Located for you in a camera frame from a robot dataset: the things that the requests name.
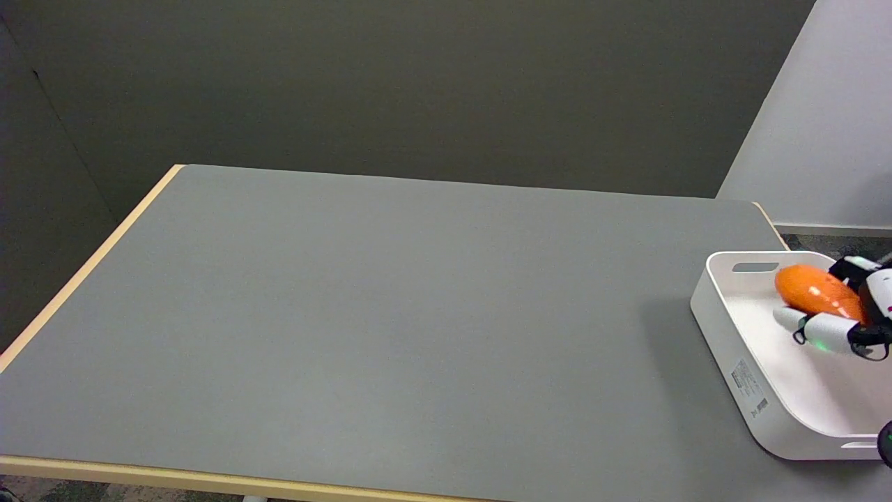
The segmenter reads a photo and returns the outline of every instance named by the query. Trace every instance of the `white plastic tray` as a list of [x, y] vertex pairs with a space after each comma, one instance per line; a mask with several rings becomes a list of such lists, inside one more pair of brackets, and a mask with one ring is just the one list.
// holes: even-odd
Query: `white plastic tray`
[[783, 305], [774, 276], [792, 264], [826, 269], [833, 260], [809, 251], [715, 253], [691, 310], [763, 448], [799, 460], [879, 458], [877, 433], [892, 419], [892, 360], [799, 346], [772, 316]]

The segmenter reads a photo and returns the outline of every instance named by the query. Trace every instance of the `wooden table edge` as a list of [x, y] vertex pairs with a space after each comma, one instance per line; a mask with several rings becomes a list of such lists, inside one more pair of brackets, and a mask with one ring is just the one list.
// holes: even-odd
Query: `wooden table edge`
[[[19, 337], [0, 354], [0, 373], [6, 369], [12, 360], [21, 352], [28, 342], [34, 338], [41, 328], [53, 317], [71, 293], [80, 286], [80, 283], [102, 261], [105, 255], [118, 243], [121, 237], [154, 199], [164, 190], [177, 173], [185, 167], [185, 164], [174, 164], [160, 181], [149, 191], [136, 208], [124, 219], [114, 232], [96, 249], [96, 252], [86, 263], [71, 277], [62, 287], [59, 293], [49, 304], [34, 318], [34, 321], [19, 335]], [[768, 214], [758, 203], [753, 203], [762, 216], [774, 230], [781, 245], [789, 250], [789, 247], [781, 238], [780, 233], [774, 228]], [[306, 500], [308, 502], [458, 502], [475, 500], [471, 498], [456, 498], [447, 496], [424, 495], [402, 491], [389, 491], [381, 489], [363, 489], [300, 481], [280, 481], [265, 478], [253, 478], [248, 476], [234, 476], [227, 474], [199, 473], [193, 471], [179, 471], [174, 469], [161, 469], [157, 467], [143, 467], [137, 465], [100, 464], [94, 462], [79, 462], [74, 460], [54, 460], [35, 458], [29, 456], [3, 456], [0, 455], [0, 473], [55, 478], [62, 480], [97, 481], [118, 484], [135, 484], [171, 489], [192, 489], [198, 491], [211, 491], [218, 493], [231, 493], [237, 495], [253, 495], [256, 497], [284, 498], [291, 500]]]
[[474, 498], [30, 456], [0, 456], [0, 472], [16, 476], [191, 489], [307, 502], [479, 502]]

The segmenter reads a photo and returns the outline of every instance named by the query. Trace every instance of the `orange object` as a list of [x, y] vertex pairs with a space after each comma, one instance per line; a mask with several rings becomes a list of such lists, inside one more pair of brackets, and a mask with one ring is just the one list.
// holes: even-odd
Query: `orange object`
[[861, 323], [868, 321], [858, 294], [817, 267], [796, 264], [780, 269], [774, 287], [787, 305], [806, 314], [824, 312]]

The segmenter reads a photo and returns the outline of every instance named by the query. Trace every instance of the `tray label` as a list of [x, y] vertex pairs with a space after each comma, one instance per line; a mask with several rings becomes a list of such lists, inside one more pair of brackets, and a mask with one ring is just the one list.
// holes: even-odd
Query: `tray label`
[[756, 381], [756, 377], [749, 370], [749, 365], [740, 359], [731, 370], [731, 379], [737, 386], [737, 391], [743, 397], [745, 412], [749, 412], [751, 418], [756, 418], [768, 407], [768, 399], [762, 391], [762, 386]]

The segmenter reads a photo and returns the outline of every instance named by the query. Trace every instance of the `gray tabletop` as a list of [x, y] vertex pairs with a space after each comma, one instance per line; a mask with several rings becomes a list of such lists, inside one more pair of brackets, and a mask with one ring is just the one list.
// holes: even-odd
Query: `gray tabletop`
[[886, 499], [690, 313], [749, 203], [188, 166], [0, 377], [0, 453], [516, 502]]

